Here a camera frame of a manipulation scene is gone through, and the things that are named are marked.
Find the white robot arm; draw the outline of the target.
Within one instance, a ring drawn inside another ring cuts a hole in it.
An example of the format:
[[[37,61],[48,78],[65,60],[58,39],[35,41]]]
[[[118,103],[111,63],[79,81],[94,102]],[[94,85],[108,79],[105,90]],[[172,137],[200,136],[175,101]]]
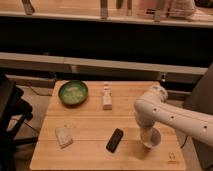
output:
[[[167,99],[167,91],[153,85],[135,100],[135,119],[142,143],[148,148],[158,145],[159,132],[153,126],[160,122],[213,146],[213,116],[169,105]]]

